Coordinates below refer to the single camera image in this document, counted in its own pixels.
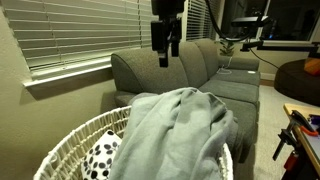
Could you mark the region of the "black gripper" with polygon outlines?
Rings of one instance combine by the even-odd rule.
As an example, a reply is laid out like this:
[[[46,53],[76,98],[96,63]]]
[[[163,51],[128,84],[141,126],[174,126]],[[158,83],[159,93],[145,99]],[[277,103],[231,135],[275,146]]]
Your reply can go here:
[[[182,36],[181,18],[179,13],[184,11],[185,0],[151,0],[152,14],[158,19],[154,21],[163,21],[166,26],[166,41],[172,41],[171,53],[173,57],[179,56],[179,40]],[[168,66],[168,53],[159,53],[159,65]]]

